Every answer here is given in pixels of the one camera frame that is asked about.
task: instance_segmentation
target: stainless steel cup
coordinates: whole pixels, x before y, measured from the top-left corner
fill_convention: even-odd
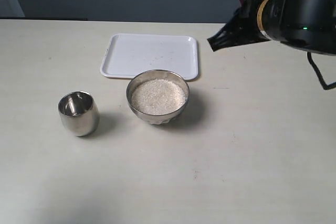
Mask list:
[[[58,112],[63,126],[76,136],[88,135],[98,127],[99,112],[89,93],[67,94],[59,101]]]

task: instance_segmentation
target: cup rim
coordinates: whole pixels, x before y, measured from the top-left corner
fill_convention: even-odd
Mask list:
[[[61,111],[61,109],[60,109],[61,102],[62,102],[62,100],[63,100],[64,98],[68,97],[68,96],[71,95],[71,94],[75,94],[75,93],[83,93],[83,94],[87,94],[89,97],[91,97],[91,99],[92,99],[92,104],[91,104],[90,108],[89,108],[87,111],[85,111],[84,113],[81,113],[81,114],[78,114],[78,115],[65,115],[65,114]],[[67,118],[77,118],[77,117],[79,117],[79,116],[84,115],[84,114],[85,114],[86,112],[88,112],[89,110],[92,110],[94,103],[95,103],[95,101],[93,100],[93,97],[92,97],[92,95],[91,95],[90,93],[85,92],[85,91],[73,91],[73,92],[70,92],[70,93],[66,94],[65,96],[63,96],[63,97],[59,100],[59,102],[58,102],[58,112],[61,113],[63,116],[67,117]]]
[[[172,73],[174,75],[176,75],[177,77],[179,77],[181,80],[183,80],[183,82],[186,84],[187,86],[187,90],[188,90],[188,94],[187,94],[187,97],[185,99],[185,102],[183,103],[183,105],[181,107],[179,107],[177,110],[173,111],[173,112],[170,112],[168,114],[162,114],[162,115],[151,115],[151,114],[147,114],[147,113],[144,113],[140,110],[137,110],[132,102],[131,102],[131,97],[129,95],[129,90],[130,90],[130,86],[131,86],[131,83],[133,80],[135,80],[137,77],[145,74],[145,73],[148,73],[148,72],[155,72],[155,71],[161,71],[161,72],[168,72],[168,73]],[[127,88],[126,88],[126,98],[127,98],[127,101],[128,101],[128,104],[131,106],[131,109],[137,111],[138,113],[141,113],[143,115],[148,115],[148,116],[167,116],[167,115],[171,115],[171,114],[174,114],[176,113],[177,111],[179,111],[180,109],[184,108],[187,104],[188,104],[188,101],[189,101],[189,94],[190,94],[190,88],[189,88],[189,85],[188,83],[184,80],[184,78],[182,76],[180,76],[179,74],[175,73],[175,72],[172,72],[172,71],[169,71],[169,70],[163,70],[163,69],[152,69],[152,70],[148,70],[148,71],[145,71],[145,72],[142,72],[140,74],[138,74],[137,76],[135,76],[127,85]]]

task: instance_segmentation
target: black cable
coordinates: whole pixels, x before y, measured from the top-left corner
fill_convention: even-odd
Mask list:
[[[316,66],[315,62],[313,61],[313,58],[311,56],[311,52],[307,52],[307,59],[308,59],[308,62],[313,67],[313,70],[315,71],[315,73],[317,75],[317,78],[319,79],[319,82],[321,83],[323,89],[324,90],[330,90],[330,89],[336,88],[336,82],[331,83],[331,84],[326,84],[326,82],[324,81],[324,78],[321,74],[320,69]]]

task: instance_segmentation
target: uncooked rice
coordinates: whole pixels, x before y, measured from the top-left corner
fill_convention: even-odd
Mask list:
[[[133,92],[131,103],[142,113],[165,115],[178,110],[185,100],[185,94],[179,85],[156,79],[140,84]]]

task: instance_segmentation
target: table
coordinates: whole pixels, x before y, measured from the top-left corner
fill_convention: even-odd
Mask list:
[[[0,20],[0,223],[334,223],[335,91],[306,54],[266,42],[212,52],[221,24]],[[103,77],[116,33],[197,39],[201,77],[172,125],[128,108],[128,80]],[[315,56],[329,81],[336,60]],[[86,138],[57,104],[90,92]]]

